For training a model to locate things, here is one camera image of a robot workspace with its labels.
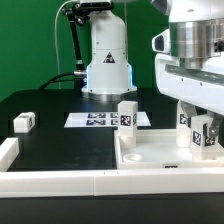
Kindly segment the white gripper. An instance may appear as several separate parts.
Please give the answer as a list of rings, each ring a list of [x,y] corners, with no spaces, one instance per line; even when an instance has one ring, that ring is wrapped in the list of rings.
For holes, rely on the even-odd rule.
[[[201,70],[184,69],[177,58],[157,54],[155,74],[162,94],[184,101],[181,108],[187,121],[197,115],[195,106],[215,112],[206,114],[203,134],[219,136],[224,120],[224,53],[205,60]]]

